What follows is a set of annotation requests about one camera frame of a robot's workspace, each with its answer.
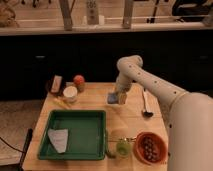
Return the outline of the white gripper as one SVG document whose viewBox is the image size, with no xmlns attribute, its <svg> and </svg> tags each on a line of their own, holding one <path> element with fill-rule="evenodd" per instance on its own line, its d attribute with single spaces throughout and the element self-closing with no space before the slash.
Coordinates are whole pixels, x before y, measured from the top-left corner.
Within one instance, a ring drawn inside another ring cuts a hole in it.
<svg viewBox="0 0 213 171">
<path fill-rule="evenodd" d="M 123 105 L 126 102 L 127 94 L 131 89 L 132 80 L 123 74 L 119 74 L 116 78 L 115 90 L 113 91 L 114 95 L 119 93 L 119 104 Z"/>
</svg>

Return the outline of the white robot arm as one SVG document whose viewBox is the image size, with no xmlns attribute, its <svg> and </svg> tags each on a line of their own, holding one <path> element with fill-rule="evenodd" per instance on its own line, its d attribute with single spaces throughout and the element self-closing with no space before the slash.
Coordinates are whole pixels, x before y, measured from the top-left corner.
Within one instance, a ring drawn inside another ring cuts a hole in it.
<svg viewBox="0 0 213 171">
<path fill-rule="evenodd" d="M 213 171 L 213 98 L 189 92 L 142 69 L 138 55 L 117 61 L 115 94 L 136 81 L 169 106 L 167 171 Z"/>
</svg>

